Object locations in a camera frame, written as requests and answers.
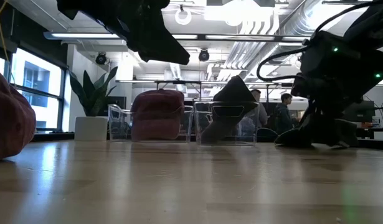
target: person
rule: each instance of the person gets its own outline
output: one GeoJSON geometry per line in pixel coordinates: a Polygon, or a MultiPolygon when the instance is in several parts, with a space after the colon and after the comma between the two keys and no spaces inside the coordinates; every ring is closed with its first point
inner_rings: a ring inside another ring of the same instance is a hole
{"type": "Polygon", "coordinates": [[[277,104],[275,108],[275,131],[277,134],[282,134],[286,131],[293,129],[293,124],[296,120],[293,120],[288,110],[288,105],[292,103],[292,95],[284,93],[281,96],[281,103],[277,104]]]}
{"type": "MultiPolygon", "coordinates": [[[[255,98],[256,102],[260,102],[260,94],[262,93],[260,90],[252,90],[251,91],[253,97],[255,98]]],[[[263,104],[260,103],[259,108],[255,108],[255,114],[258,115],[257,117],[257,128],[261,128],[267,124],[267,112],[266,108],[263,104]]]]}

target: table surface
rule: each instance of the table surface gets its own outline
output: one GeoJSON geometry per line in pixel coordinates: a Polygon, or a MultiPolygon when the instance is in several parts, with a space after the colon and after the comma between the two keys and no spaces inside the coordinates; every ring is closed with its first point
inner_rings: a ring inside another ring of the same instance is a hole
{"type": "Polygon", "coordinates": [[[383,151],[49,142],[0,162],[1,223],[383,223],[383,151]]]}

